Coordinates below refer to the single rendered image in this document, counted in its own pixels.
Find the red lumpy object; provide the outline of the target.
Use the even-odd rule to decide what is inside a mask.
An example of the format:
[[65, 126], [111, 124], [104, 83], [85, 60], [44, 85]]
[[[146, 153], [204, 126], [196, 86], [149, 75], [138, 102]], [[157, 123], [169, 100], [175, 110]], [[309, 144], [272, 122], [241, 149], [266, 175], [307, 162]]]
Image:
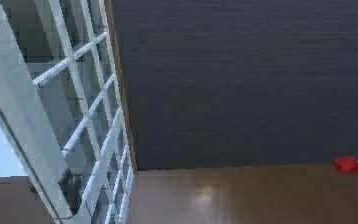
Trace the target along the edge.
[[334, 161], [334, 167], [340, 173], [356, 173], [358, 172], [358, 158], [353, 155], [338, 156]]

